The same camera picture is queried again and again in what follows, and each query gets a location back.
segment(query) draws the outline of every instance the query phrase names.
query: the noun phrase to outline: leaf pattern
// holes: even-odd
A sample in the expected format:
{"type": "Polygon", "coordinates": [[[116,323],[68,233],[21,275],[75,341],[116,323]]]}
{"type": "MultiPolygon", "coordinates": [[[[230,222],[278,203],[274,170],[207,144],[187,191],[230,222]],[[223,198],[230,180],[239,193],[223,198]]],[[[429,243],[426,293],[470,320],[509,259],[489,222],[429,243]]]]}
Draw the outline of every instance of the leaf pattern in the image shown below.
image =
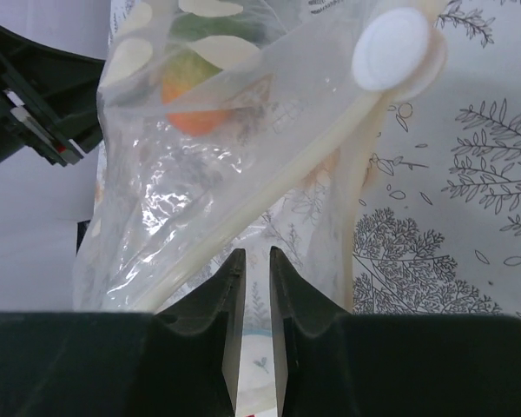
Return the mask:
{"type": "Polygon", "coordinates": [[[390,104],[388,111],[395,113],[395,119],[399,126],[405,131],[409,132],[407,120],[413,116],[413,106],[410,103],[390,104]]]}
{"type": "Polygon", "coordinates": [[[501,309],[489,296],[455,278],[458,264],[437,251],[444,236],[420,232],[390,208],[376,209],[357,223],[353,257],[354,312],[360,314],[488,313],[501,309]]]}
{"type": "Polygon", "coordinates": [[[480,250],[475,249],[475,256],[477,256],[477,259],[479,261],[483,262],[486,265],[490,265],[490,261],[488,261],[488,258],[480,250]]]}
{"type": "Polygon", "coordinates": [[[282,234],[279,228],[275,227],[272,222],[272,214],[268,210],[262,218],[267,225],[264,233],[266,239],[276,241],[281,245],[281,248],[286,253],[290,262],[299,270],[303,268],[302,256],[300,254],[299,245],[301,242],[300,234],[297,231],[297,227],[294,223],[288,224],[288,231],[282,234]]]}
{"type": "Polygon", "coordinates": [[[509,223],[500,230],[521,236],[521,112],[508,116],[506,99],[483,101],[461,109],[456,121],[470,136],[457,138],[450,174],[458,182],[448,180],[442,191],[504,215],[509,223]]]}
{"type": "Polygon", "coordinates": [[[430,198],[428,198],[428,195],[426,195],[425,193],[423,193],[422,191],[419,192],[420,196],[423,197],[423,200],[426,201],[426,203],[430,206],[433,206],[434,204],[432,204],[432,201],[430,198]]]}
{"type": "Polygon", "coordinates": [[[265,298],[261,295],[259,282],[254,281],[252,289],[248,295],[248,303],[245,306],[243,328],[246,330],[267,330],[272,329],[270,313],[265,298]]]}
{"type": "Polygon", "coordinates": [[[518,267],[521,265],[521,256],[509,256],[505,258],[504,265],[506,267],[518,267]]]}
{"type": "Polygon", "coordinates": [[[327,192],[326,181],[329,176],[316,175],[310,181],[310,187],[293,189],[284,196],[284,205],[291,206],[292,211],[301,216],[301,222],[316,224],[320,218],[320,212],[324,204],[327,192]]]}
{"type": "Polygon", "coordinates": [[[448,9],[438,16],[437,26],[443,29],[449,23],[454,28],[465,28],[469,39],[480,37],[480,44],[483,48],[489,44],[494,44],[491,25],[496,20],[496,17],[483,17],[481,9],[462,11],[461,4],[462,0],[450,2],[448,9]]]}
{"type": "Polygon", "coordinates": [[[262,358],[260,358],[260,361],[253,361],[253,363],[257,367],[260,367],[261,369],[264,369],[264,371],[267,374],[270,374],[270,372],[268,372],[268,369],[267,369],[267,357],[266,356],[263,356],[262,358]]]}
{"type": "Polygon", "coordinates": [[[396,156],[393,159],[380,158],[377,154],[373,154],[369,160],[369,167],[376,167],[380,172],[386,175],[394,176],[397,167],[406,167],[413,171],[414,169],[428,168],[428,165],[421,163],[404,161],[403,156],[396,156]]]}

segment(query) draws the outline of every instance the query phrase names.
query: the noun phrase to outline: black plastic part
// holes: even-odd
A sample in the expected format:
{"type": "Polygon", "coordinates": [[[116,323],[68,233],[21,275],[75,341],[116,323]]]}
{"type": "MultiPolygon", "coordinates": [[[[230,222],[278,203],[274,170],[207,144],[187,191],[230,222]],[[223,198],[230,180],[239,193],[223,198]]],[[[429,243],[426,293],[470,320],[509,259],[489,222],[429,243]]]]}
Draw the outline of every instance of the black plastic part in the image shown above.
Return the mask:
{"type": "Polygon", "coordinates": [[[279,415],[521,416],[521,321],[351,315],[273,248],[279,415]]]}
{"type": "Polygon", "coordinates": [[[87,233],[87,229],[89,228],[89,225],[90,225],[90,220],[77,223],[76,252],[79,252],[79,248],[81,247],[81,244],[83,243],[83,238],[85,237],[85,234],[87,233]]]}
{"type": "Polygon", "coordinates": [[[0,416],[233,416],[244,301],[238,250],[158,315],[0,314],[0,416]]]}
{"type": "Polygon", "coordinates": [[[19,150],[20,143],[64,166],[82,159],[71,141],[83,152],[94,149],[102,140],[96,89],[103,65],[0,26],[0,162],[19,150]],[[11,91],[23,105],[7,97],[11,91]]]}

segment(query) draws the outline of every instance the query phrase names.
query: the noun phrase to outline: white round cap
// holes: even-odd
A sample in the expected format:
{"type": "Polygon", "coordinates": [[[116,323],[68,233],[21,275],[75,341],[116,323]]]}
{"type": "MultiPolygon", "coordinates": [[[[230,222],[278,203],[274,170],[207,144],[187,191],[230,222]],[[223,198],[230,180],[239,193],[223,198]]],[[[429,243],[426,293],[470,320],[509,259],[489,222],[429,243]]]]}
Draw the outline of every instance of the white round cap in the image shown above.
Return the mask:
{"type": "Polygon", "coordinates": [[[363,31],[353,52],[355,82],[368,91],[393,89],[422,64],[432,28],[414,8],[389,10],[363,31]]]}
{"type": "Polygon", "coordinates": [[[447,41],[438,29],[432,28],[431,33],[431,47],[425,60],[415,70],[412,77],[394,91],[393,100],[396,103],[407,102],[422,94],[442,72],[448,59],[447,41]]]}

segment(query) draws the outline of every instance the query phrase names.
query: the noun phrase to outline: ziplock bag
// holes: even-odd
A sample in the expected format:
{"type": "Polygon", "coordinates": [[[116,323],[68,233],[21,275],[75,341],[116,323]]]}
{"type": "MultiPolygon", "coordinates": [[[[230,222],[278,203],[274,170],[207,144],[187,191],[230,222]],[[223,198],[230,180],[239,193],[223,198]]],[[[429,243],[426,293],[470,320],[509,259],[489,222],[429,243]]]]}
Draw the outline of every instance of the ziplock bag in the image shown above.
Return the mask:
{"type": "MultiPolygon", "coordinates": [[[[237,33],[231,24],[201,34],[243,36],[259,49],[249,54],[252,48],[243,47],[248,58],[227,68],[205,56],[204,37],[178,26],[192,14],[177,3],[145,4],[115,37],[99,89],[108,168],[102,202],[76,263],[78,309],[155,311],[174,301],[182,288],[192,289],[189,279],[197,283],[195,273],[214,266],[217,262],[209,261],[222,258],[227,253],[222,249],[236,236],[234,245],[250,254],[256,238],[270,235],[278,221],[259,216],[332,158],[344,141],[348,146],[338,152],[336,167],[336,174],[342,173],[336,180],[342,180],[330,195],[359,193],[362,181],[353,175],[349,182],[347,161],[353,160],[347,158],[364,149],[354,160],[355,172],[364,176],[368,157],[363,155],[370,155],[367,149],[392,98],[364,91],[351,75],[355,45],[386,3],[337,4],[286,33],[265,3],[240,2],[243,15],[230,17],[246,24],[259,21],[254,36],[237,33]],[[193,130],[197,125],[201,129],[193,130]]],[[[388,4],[406,5],[418,2],[388,4]]],[[[220,39],[208,41],[215,49],[220,39]]],[[[334,212],[346,215],[343,201],[337,202],[324,212],[337,207],[340,211],[334,212]]],[[[345,237],[327,239],[327,251],[337,243],[346,253],[351,236],[335,225],[333,230],[345,237]]],[[[342,261],[351,262],[345,256],[342,261]]],[[[352,293],[340,278],[345,274],[333,276],[331,287],[341,289],[324,292],[346,306],[352,293]]],[[[251,352],[245,341],[243,352],[251,352]]],[[[254,363],[270,374],[267,361],[264,356],[254,363]]],[[[240,396],[248,400],[256,397],[257,388],[266,393],[268,385],[245,384],[240,396]]],[[[257,410],[267,407],[273,394],[261,399],[257,410]]]]}

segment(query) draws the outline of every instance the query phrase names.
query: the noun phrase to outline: plastic bag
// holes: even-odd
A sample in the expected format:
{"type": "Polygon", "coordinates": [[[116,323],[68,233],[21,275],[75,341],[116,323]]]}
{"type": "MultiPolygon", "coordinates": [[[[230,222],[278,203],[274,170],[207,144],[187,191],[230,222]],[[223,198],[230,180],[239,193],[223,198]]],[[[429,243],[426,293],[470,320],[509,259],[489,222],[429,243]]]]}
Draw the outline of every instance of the plastic bag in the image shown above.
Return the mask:
{"type": "MultiPolygon", "coordinates": [[[[364,177],[351,167],[364,173],[380,123],[367,115],[384,115],[391,97],[366,93],[350,76],[353,48],[382,3],[338,3],[289,33],[266,3],[235,3],[241,22],[260,23],[263,36],[249,42],[261,51],[225,70],[189,48],[195,31],[172,36],[189,16],[177,3],[142,6],[115,38],[99,89],[106,186],[77,259],[75,306],[155,311],[245,248],[238,415],[249,415],[275,404],[269,247],[281,246],[311,283],[348,306],[353,231],[342,226],[364,177]],[[139,54],[144,63],[124,65],[139,54]],[[168,94],[167,72],[189,91],[168,94]],[[204,129],[188,130],[197,120],[204,129]],[[322,216],[298,236],[289,219],[305,200],[322,216]]],[[[293,16],[292,3],[280,7],[279,16],[293,16]]]]}
{"type": "MultiPolygon", "coordinates": [[[[170,27],[188,15],[153,13],[144,27],[116,37],[99,88],[109,164],[90,228],[100,222],[102,232],[82,245],[76,277],[93,288],[78,286],[77,306],[158,309],[340,145],[380,99],[350,76],[368,3],[344,6],[350,16],[336,10],[301,25],[168,104],[162,103],[162,72],[188,53],[179,37],[169,38],[170,27]],[[142,68],[120,78],[116,49],[128,54],[127,42],[129,52],[142,54],[150,43],[152,53],[142,68]],[[302,111],[282,126],[282,106],[302,111]],[[211,121],[223,112],[222,122],[199,136],[168,122],[196,112],[211,121]]],[[[266,39],[280,35],[267,32],[266,39]]]]}

